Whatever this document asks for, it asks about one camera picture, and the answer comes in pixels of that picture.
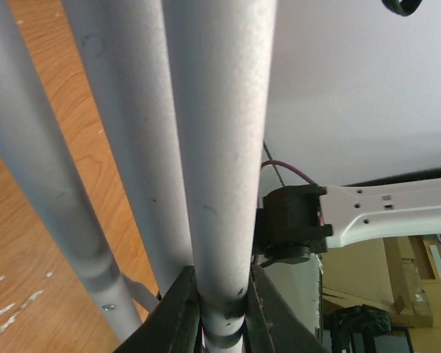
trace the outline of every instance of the wood grain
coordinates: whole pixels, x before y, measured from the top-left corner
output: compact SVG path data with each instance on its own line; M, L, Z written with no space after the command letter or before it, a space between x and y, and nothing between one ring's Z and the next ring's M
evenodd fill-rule
M12 0L65 139L121 269L157 291L61 3ZM118 342L0 161L0 352L110 352Z

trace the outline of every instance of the silver pole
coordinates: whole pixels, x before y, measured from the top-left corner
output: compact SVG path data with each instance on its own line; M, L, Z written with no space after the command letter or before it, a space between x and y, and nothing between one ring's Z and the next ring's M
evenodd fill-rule
M0 1L0 156L120 340L141 320L6 1Z
M64 0L159 290L193 264L160 1Z
M276 2L163 5L204 332L240 352Z

